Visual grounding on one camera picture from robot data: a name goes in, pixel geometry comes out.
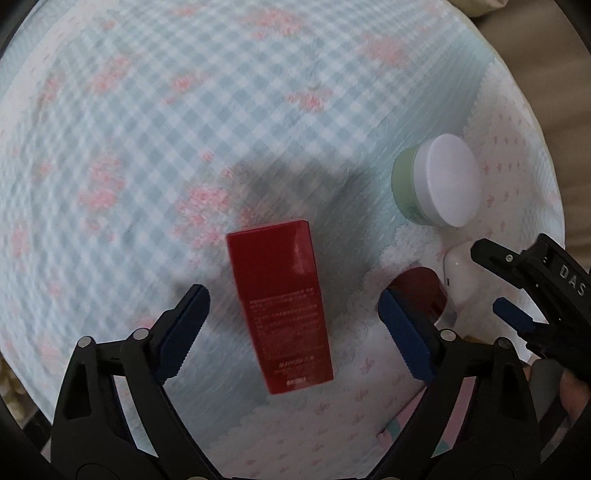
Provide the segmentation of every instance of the white jar lid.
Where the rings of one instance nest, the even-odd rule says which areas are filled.
[[[421,145],[414,160],[413,179],[417,200],[436,225],[461,227],[478,213],[480,169],[461,138],[443,134]]]

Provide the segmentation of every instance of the red rectangular package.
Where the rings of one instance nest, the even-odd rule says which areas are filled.
[[[226,236],[238,296],[271,394],[334,378],[305,220]]]

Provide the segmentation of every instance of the metal screw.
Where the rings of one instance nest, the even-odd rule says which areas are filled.
[[[509,340],[508,338],[505,337],[499,337],[496,342],[499,344],[499,346],[501,348],[505,348],[507,350],[511,350],[513,348],[513,344],[511,343],[511,340]]]
[[[147,328],[138,328],[134,332],[133,337],[135,340],[143,340],[144,338],[146,338],[148,336],[149,333],[150,333],[150,331]]]
[[[446,330],[442,330],[439,335],[446,342],[453,342],[457,338],[456,332],[454,332],[453,330],[447,330],[447,329]]]
[[[80,348],[84,348],[85,346],[89,346],[91,341],[92,341],[92,338],[90,338],[90,337],[82,337],[80,340],[78,340],[78,346]]]

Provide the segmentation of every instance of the blue gripper pad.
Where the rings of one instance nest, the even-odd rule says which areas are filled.
[[[166,337],[160,343],[158,349],[160,364],[154,372],[154,378],[161,385],[166,379],[178,375],[189,349],[209,314],[209,291],[203,286],[199,287],[188,305],[179,312]]]
[[[435,373],[431,367],[429,348],[388,290],[384,290],[379,297],[378,314],[390,332],[412,376],[431,383],[435,378]]]
[[[492,304],[492,311],[517,333],[533,333],[535,330],[535,322],[532,317],[505,297],[495,300]]]

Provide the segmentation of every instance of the checkered fabric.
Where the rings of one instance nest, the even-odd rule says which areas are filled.
[[[469,238],[563,240],[529,107],[441,0],[47,0],[0,79],[0,349],[50,418],[78,338],[125,338],[204,284],[211,314],[165,387],[226,476],[365,475],[421,386],[375,313],[391,278],[440,272]],[[409,224],[390,188],[396,155],[444,132],[486,184],[453,232]],[[270,397],[224,235],[295,218],[310,222],[336,378]],[[487,320],[502,288],[460,328],[508,335]]]

